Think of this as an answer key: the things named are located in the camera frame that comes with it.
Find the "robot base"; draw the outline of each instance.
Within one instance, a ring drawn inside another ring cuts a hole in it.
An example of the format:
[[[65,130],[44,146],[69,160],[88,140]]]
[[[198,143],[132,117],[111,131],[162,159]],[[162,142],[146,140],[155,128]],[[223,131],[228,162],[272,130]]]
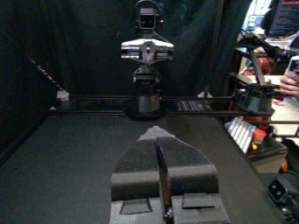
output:
[[[164,116],[166,109],[160,106],[159,93],[135,95],[124,106],[124,112],[128,117],[140,120]]]

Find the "person's hand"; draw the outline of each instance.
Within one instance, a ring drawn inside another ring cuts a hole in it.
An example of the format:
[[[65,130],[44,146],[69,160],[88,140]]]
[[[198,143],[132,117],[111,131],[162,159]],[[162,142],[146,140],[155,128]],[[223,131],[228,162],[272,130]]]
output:
[[[283,76],[280,79],[280,92],[283,95],[292,95],[299,100],[299,83]]]

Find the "black table surface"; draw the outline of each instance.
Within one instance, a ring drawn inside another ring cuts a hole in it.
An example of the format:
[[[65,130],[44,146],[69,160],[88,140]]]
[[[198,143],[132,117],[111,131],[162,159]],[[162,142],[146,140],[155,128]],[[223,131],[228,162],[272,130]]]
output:
[[[159,126],[215,164],[231,223],[282,224],[267,188],[216,118],[52,115],[0,168],[0,223],[110,220],[111,175],[148,128]]]

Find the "black backdrop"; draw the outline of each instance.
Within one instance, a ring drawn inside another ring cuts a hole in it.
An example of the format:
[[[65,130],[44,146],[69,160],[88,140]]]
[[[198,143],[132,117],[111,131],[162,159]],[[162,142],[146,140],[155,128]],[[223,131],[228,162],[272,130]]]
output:
[[[175,45],[159,62],[163,95],[195,96],[204,87],[219,0],[159,0],[163,37]],[[222,95],[250,0],[226,0],[210,92]],[[0,29],[72,95],[130,95],[136,62],[120,44],[136,39],[136,1],[0,0]],[[0,33],[0,150],[43,116],[55,100],[52,84]]]

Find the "camera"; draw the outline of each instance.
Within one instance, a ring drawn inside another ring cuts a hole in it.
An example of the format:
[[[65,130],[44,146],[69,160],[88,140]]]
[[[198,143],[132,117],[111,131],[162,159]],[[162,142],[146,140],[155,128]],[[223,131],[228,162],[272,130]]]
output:
[[[139,28],[140,29],[155,29],[155,9],[140,9]]]

